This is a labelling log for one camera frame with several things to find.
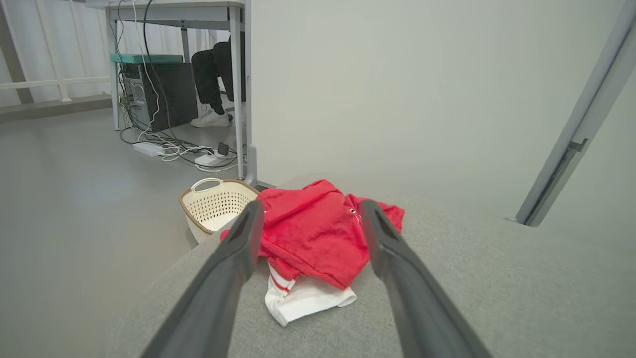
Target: power strip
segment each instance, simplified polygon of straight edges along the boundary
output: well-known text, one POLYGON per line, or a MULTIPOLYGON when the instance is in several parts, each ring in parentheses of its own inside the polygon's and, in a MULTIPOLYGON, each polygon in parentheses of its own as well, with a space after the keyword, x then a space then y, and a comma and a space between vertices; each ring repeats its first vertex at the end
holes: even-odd
POLYGON ((200 166, 211 167, 211 166, 217 166, 221 164, 222 162, 224 162, 225 160, 226 159, 224 158, 218 158, 213 155, 205 154, 205 155, 201 155, 199 158, 196 158, 195 163, 200 166))

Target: red shirt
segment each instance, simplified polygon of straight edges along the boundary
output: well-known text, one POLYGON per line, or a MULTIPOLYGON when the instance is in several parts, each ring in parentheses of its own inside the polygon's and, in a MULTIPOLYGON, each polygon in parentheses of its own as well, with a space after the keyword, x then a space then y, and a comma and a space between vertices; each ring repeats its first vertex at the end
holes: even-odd
MULTIPOLYGON (((257 200, 265 209, 260 255, 286 280, 313 276, 345 289, 369 261, 357 212, 364 198, 319 180, 300 190, 267 189, 257 200)), ((402 231, 404 210, 378 204, 402 231)))

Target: gray sofa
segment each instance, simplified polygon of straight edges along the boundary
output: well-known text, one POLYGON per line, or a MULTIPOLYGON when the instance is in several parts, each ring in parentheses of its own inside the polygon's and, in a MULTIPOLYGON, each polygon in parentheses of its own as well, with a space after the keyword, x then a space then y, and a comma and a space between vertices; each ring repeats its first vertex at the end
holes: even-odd
MULTIPOLYGON (((634 357, 636 265, 633 252, 603 240, 547 233, 503 218, 442 209, 386 188, 329 175, 344 193, 402 206, 403 236, 431 270, 494 357, 634 357)), ((110 357, 137 357, 178 300, 218 237, 182 257, 114 330, 110 357)), ((384 285, 367 265, 352 285, 355 303, 281 327, 263 298, 268 269, 260 261, 245 284, 230 357, 401 357, 384 285)))

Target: desk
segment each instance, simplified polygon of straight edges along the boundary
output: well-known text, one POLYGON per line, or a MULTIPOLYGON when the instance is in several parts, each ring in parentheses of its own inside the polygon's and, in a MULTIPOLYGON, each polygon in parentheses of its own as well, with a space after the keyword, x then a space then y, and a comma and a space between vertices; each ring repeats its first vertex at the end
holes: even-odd
MULTIPOLYGON (((147 0, 139 0, 135 2, 135 6, 131 1, 122 2, 111 1, 110 3, 90 4, 86 6, 91 8, 104 9, 106 11, 106 33, 108 53, 116 53, 118 24, 117 21, 144 21, 144 12, 148 7, 147 0)), ((232 48, 232 82, 234 98, 241 98, 241 70, 240 70, 240 32, 245 30, 244 21, 242 21, 241 10, 245 8, 244 0, 235 1, 214 1, 214 0, 155 0, 150 4, 147 24, 166 25, 181 28, 181 39, 183 42, 184 61, 190 62, 190 49, 188 48, 188 30, 187 29, 208 29, 208 30, 227 30, 230 32, 230 45, 232 48)), ((115 130, 121 129, 119 120, 119 106, 117 98, 117 63, 110 66, 111 77, 111 95, 113 101, 113 121, 115 130)), ((243 127, 241 124, 242 108, 241 105, 234 106, 234 118, 236 120, 236 136, 237 136, 237 156, 238 156, 238 177, 244 178, 243 165, 243 127)))

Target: person's leg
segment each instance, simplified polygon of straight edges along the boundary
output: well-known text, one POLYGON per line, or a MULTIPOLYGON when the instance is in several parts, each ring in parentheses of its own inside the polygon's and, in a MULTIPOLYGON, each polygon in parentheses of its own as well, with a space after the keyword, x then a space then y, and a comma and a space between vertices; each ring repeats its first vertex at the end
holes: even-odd
MULTIPOLYGON (((241 53, 245 54, 245 33, 241 34, 241 53)), ((228 99, 234 102, 234 86, 232 84, 232 49, 230 42, 219 42, 212 49, 214 52, 214 64, 219 72, 225 87, 228 99)), ((241 101, 245 102, 245 55, 241 57, 241 101)))
POLYGON ((224 114, 219 90, 219 71, 214 63, 214 51, 199 51, 192 56, 192 70, 199 101, 209 104, 217 114, 224 114))

